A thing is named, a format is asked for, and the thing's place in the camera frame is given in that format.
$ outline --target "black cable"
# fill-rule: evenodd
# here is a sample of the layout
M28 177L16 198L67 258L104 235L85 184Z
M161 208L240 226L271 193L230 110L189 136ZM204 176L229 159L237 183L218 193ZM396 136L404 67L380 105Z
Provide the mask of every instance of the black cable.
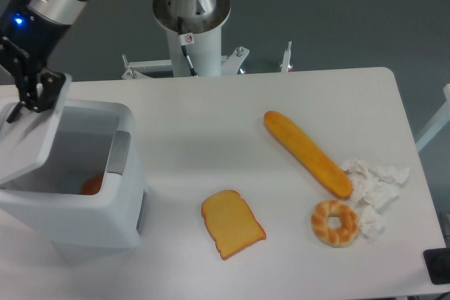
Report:
M445 293L442 293L441 295L439 295L435 300L441 300L441 299L443 299L443 298L445 298L447 295L449 295L450 294L450 292L445 292Z
M183 34L183 18L178 17L178 35L182 34ZM191 58L189 58L188 49L186 48L186 46L181 45L181 50L183 51L183 55L186 58L186 62L188 63L189 70L191 71L191 76L197 77L198 73L194 70Z

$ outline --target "white tissue paper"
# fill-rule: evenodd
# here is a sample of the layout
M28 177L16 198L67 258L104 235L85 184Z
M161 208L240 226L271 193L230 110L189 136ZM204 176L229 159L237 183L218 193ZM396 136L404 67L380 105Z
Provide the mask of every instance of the white tissue paper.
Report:
M409 177L408 167L371 166L362 159L353 159L341 164L352 182L350 200L356 206L365 205L359 218L361 232L374 241L383 229L384 222L376 210L399 195L399 186Z
M377 211L371 205L365 206L359 217L359 228L361 232L371 241L374 241L384 227L383 218Z
M375 183L363 196L363 199L375 209L381 209L387 202L399 195L397 186L392 184Z

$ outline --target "metal bracket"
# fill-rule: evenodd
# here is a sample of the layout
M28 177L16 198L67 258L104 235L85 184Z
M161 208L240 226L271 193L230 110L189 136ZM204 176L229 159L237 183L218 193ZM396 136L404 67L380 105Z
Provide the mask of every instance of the metal bracket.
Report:
M282 72L282 73L292 72L294 70L294 65L290 61L290 54L291 54L290 48L291 48L292 44L293 44L293 42L289 41L288 47L284 51L283 61L281 61L281 64L280 64L280 72Z
M446 102L437 110L428 123L416 136L417 151L420 152L436 134L450 122L450 84L444 87Z
M245 74L242 64L249 54L249 49L239 46L230 56L222 56L221 74ZM151 77L146 76L143 73L170 72L172 70L171 60L138 61L129 63L125 54L122 55L122 59L125 68L125 73L122 75L122 78L126 80L151 79Z

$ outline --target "donut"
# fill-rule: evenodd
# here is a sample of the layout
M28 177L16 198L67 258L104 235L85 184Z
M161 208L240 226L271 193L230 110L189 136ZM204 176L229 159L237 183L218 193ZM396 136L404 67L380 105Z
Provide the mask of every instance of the donut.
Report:
M339 228L328 226L328 217L340 219ZM311 226L316 236L331 247L345 247L356 237L359 231L358 216L351 207L340 200L326 200L316 205L311 215Z

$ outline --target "bread slice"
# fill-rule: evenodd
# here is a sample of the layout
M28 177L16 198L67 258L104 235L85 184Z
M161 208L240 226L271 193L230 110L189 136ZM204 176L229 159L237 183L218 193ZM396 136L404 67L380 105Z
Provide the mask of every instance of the bread slice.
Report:
M208 197L202 204L202 216L223 260L266 239L252 210L234 190L223 190Z

